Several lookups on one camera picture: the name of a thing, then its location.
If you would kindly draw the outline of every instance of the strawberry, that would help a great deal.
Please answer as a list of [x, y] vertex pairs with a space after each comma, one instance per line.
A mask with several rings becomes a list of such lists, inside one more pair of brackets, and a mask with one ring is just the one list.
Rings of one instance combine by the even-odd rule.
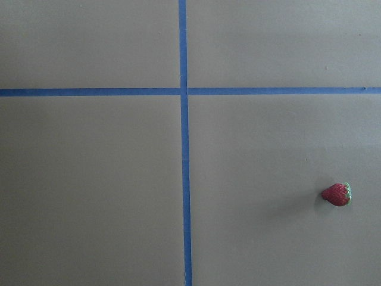
[[323, 199], [341, 207], [351, 203], [352, 192], [348, 183], [334, 184], [321, 193]]

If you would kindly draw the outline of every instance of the blue tape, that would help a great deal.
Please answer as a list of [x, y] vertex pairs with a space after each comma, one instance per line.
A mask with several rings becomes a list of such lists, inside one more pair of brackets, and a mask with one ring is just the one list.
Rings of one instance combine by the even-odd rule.
[[186, 0], [179, 0], [179, 42], [185, 286], [192, 286], [192, 236], [191, 191], [189, 183], [188, 56], [186, 46]]
[[112, 95], [180, 95], [179, 88], [0, 89], [0, 97], [75, 97]]
[[189, 95], [381, 94], [381, 88], [188, 88]]

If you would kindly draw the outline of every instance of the green calyx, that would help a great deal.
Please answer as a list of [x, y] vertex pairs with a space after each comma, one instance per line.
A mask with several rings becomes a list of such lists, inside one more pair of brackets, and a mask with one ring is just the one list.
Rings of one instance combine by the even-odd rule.
[[347, 198], [349, 198], [349, 201], [346, 203], [346, 206], [351, 204], [351, 201], [352, 201], [352, 191], [351, 191], [351, 186], [348, 184], [348, 183], [344, 183], [345, 185], [345, 189], [347, 190], [347, 193], [345, 194], [345, 196]]

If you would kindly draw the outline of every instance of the blue tape line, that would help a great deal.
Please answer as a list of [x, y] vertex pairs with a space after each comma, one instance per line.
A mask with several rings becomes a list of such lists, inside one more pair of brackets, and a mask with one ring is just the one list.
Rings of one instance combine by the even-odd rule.
[[179, 0], [179, 41], [185, 286], [192, 286], [192, 236], [191, 192], [189, 183], [188, 59], [186, 46], [186, 0]]
[[180, 95], [179, 88], [0, 89], [0, 97], [75, 97], [111, 95]]
[[381, 88], [188, 88], [189, 95], [381, 94]]

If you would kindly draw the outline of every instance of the vertical blue tape strip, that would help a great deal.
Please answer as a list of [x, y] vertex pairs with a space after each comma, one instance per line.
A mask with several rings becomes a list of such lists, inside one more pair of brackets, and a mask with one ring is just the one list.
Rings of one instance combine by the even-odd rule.
[[191, 192], [189, 183], [188, 59], [186, 47], [186, 0], [179, 0], [180, 99], [183, 167], [183, 223], [185, 286], [192, 286]]

